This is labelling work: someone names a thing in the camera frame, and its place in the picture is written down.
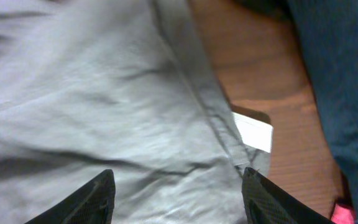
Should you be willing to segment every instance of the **pink object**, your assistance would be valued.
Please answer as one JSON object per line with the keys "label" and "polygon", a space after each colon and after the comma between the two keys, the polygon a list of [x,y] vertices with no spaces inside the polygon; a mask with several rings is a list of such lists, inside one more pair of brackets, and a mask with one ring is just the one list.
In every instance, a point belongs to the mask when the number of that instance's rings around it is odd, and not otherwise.
{"label": "pink object", "polygon": [[354,224],[356,215],[352,208],[336,204],[331,221],[337,224]]}

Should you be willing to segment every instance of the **gray fabric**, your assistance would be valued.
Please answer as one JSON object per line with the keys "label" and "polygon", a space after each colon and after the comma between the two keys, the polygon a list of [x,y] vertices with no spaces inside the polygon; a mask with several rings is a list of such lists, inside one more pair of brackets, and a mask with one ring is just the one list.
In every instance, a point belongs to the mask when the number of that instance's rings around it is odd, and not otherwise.
{"label": "gray fabric", "polygon": [[114,223],[245,222],[239,170],[269,155],[241,143],[185,1],[23,1],[1,38],[0,223],[103,169]]}

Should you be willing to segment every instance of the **brown wooden table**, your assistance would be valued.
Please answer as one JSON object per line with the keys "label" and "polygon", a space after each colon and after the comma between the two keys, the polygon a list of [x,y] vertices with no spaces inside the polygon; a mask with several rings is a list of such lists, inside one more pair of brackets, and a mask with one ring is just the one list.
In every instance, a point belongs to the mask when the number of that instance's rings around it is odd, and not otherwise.
{"label": "brown wooden table", "polygon": [[261,111],[274,127],[269,179],[328,217],[343,195],[290,22],[231,0],[190,0],[214,71],[230,102]]}

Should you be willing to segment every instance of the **dark blue fabric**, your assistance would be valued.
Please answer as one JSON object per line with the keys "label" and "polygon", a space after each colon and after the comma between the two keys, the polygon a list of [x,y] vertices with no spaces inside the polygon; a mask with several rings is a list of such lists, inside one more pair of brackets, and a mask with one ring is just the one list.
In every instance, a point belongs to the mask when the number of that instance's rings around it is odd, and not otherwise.
{"label": "dark blue fabric", "polygon": [[358,0],[289,1],[331,152],[358,222]]}

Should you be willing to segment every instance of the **navy garment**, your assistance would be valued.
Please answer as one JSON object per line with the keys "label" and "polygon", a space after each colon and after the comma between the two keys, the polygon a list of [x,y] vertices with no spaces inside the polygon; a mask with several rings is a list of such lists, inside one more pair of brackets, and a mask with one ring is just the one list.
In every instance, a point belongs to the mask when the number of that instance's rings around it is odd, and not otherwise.
{"label": "navy garment", "polygon": [[358,222],[358,1],[289,1],[331,152]]}

